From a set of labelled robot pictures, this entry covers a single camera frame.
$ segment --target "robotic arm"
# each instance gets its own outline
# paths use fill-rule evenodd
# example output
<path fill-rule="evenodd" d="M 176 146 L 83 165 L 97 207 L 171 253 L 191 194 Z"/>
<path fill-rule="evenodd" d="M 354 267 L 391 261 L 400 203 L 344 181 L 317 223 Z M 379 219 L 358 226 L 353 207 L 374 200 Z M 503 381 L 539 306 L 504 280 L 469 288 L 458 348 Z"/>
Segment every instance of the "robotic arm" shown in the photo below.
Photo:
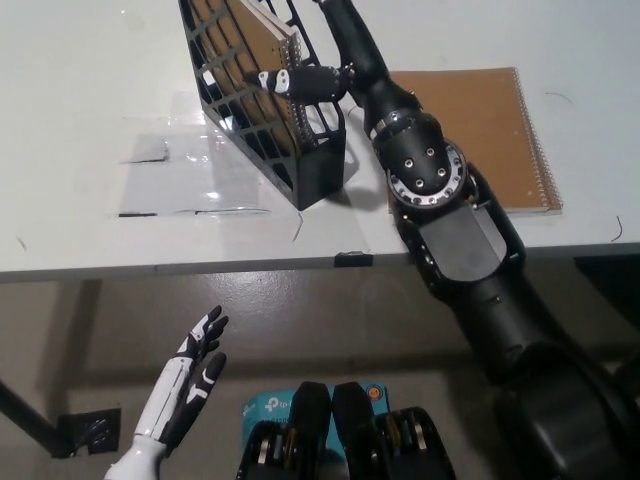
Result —
<path fill-rule="evenodd" d="M 640 413 L 568 336 L 523 275 L 525 249 L 480 172 L 395 84 L 351 0 L 314 0 L 342 66 L 247 77 L 294 101 L 349 92 L 387 177 L 398 231 L 501 393 L 496 418 L 531 479 L 640 478 Z"/>
<path fill-rule="evenodd" d="M 160 462 L 187 434 L 204 407 L 227 357 L 216 353 L 196 373 L 196 367 L 218 348 L 229 317 L 221 307 L 205 315 L 171 358 L 147 400 L 130 450 L 114 464 L 105 480 L 159 480 Z"/>

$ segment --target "grey floor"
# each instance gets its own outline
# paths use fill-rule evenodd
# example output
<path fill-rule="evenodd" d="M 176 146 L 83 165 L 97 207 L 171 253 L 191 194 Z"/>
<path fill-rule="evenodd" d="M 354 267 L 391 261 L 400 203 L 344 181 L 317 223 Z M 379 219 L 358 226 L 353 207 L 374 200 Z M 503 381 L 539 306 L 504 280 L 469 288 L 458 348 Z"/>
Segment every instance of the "grey floor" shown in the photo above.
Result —
<path fill-rule="evenodd" d="M 533 263 L 529 275 L 594 355 L 615 362 L 637 346 L 637 332 L 572 262 Z M 52 419 L 121 407 L 122 452 L 164 362 L 217 303 L 232 319 L 228 368 L 164 479 L 234 478 L 243 402 L 305 379 L 384 382 L 392 408 L 431 414 L 459 479 L 518 478 L 493 426 L 490 389 L 410 267 L 0 285 L 0 377 Z M 98 480 L 116 458 L 51 460 L 0 417 L 3 479 Z"/>

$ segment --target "brown cardboard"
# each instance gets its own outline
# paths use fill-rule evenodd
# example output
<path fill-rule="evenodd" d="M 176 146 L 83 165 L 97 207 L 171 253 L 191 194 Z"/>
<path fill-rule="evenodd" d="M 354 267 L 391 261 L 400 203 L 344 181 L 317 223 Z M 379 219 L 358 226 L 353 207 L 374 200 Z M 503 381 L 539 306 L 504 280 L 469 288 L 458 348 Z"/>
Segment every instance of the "brown cardboard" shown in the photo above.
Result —
<path fill-rule="evenodd" d="M 516 75 L 513 68 L 392 73 L 479 168 L 504 208 L 544 211 L 555 206 L 553 185 L 541 173 L 546 165 Z"/>

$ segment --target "table surface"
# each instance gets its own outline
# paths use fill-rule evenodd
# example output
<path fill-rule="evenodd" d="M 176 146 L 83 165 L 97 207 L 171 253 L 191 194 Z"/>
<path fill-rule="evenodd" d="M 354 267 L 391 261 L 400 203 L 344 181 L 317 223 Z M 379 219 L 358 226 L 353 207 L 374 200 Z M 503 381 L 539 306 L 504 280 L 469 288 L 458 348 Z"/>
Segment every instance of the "table surface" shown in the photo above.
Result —
<path fill-rule="evenodd" d="M 564 200 L 562 215 L 514 218 L 532 254 L 640 252 L 640 2 L 355 3 L 390 69 L 519 69 Z M 296 5 L 321 61 L 338 64 L 316 4 Z M 353 251 L 407 259 L 357 113 L 346 194 L 301 215 L 203 125 L 177 0 L 4 2 L 0 63 L 0 280 L 329 267 Z M 158 194 L 141 180 L 149 167 L 127 163 L 145 138 L 175 141 L 218 177 L 172 194 L 163 215 L 120 218 Z M 216 162 L 245 169 L 246 198 Z M 202 201 L 233 211 L 188 213 Z"/>

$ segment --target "brown notebook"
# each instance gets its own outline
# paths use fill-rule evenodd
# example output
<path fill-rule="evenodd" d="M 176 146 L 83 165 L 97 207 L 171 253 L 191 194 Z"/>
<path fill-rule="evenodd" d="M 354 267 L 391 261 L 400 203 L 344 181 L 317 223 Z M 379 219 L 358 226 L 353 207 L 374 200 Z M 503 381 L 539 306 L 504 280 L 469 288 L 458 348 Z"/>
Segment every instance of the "brown notebook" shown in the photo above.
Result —
<path fill-rule="evenodd" d="M 286 24 L 276 23 L 271 12 L 252 0 L 192 0 L 196 26 L 205 22 L 212 12 L 217 21 L 201 35 L 204 56 L 208 60 L 225 55 L 241 46 L 250 50 L 233 55 L 211 74 L 224 95 L 233 95 L 247 88 L 244 73 L 256 70 L 279 70 L 297 64 L 299 50 L 297 33 Z M 240 95 L 247 115 L 254 124 L 284 119 L 284 127 L 275 127 L 274 139 L 289 154 L 299 153 L 310 140 L 310 127 L 304 108 L 264 91 Z"/>
<path fill-rule="evenodd" d="M 446 138 L 486 177 L 510 212 L 553 212 L 562 202 L 531 124 L 515 68 L 393 72 Z"/>

